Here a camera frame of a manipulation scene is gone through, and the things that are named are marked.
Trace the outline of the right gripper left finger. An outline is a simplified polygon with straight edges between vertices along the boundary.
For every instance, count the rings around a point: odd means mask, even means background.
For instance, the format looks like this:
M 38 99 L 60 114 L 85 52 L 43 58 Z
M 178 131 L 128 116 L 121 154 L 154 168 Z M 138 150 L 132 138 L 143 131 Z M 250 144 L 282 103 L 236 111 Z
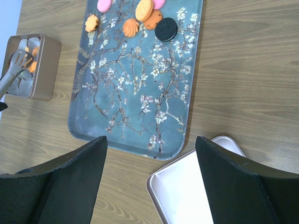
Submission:
M 2 224 L 89 224 L 107 155 L 100 136 L 69 153 L 0 176 Z

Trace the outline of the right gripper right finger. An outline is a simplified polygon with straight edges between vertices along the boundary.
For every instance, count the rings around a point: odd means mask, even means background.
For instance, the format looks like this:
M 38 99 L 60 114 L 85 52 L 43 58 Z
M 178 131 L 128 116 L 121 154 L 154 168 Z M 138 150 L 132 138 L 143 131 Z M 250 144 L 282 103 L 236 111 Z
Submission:
M 299 175 L 230 152 L 203 136 L 195 149 L 215 224 L 297 224 Z

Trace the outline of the clear box with paper cups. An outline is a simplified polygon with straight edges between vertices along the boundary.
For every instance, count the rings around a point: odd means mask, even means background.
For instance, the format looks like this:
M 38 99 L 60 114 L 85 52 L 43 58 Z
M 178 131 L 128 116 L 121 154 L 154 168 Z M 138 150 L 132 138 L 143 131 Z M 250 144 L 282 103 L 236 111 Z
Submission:
M 41 101 L 50 101 L 54 91 L 61 43 L 44 34 L 27 34 L 11 36 L 2 70 L 2 77 L 9 69 L 13 53 L 23 49 L 30 53 L 34 60 L 22 71 L 6 90 L 6 94 Z

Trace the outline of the orange fish cookie bottom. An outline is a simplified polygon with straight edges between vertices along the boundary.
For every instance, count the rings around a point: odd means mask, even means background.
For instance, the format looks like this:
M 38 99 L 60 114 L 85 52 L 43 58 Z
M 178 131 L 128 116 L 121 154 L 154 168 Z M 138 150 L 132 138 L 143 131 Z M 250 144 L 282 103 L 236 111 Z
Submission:
M 28 67 L 28 71 L 30 73 L 34 73 L 36 70 L 36 65 L 37 65 L 37 61 L 34 61 L 29 67 Z

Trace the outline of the brown translucent box lid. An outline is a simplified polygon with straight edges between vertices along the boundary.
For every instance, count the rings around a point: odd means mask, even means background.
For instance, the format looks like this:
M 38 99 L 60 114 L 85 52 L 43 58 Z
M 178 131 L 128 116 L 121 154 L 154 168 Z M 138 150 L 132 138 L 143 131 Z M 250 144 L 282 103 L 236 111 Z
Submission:
M 226 150 L 245 157 L 240 148 Z M 165 224 L 214 224 L 196 149 L 153 173 L 147 181 L 153 203 Z

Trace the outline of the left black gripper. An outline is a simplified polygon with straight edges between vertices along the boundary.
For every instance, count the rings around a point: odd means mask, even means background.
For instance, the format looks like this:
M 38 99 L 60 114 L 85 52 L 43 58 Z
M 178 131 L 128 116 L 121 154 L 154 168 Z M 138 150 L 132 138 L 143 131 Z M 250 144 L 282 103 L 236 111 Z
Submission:
M 0 102 L 0 112 L 7 109 L 8 108 L 8 105 L 4 102 Z

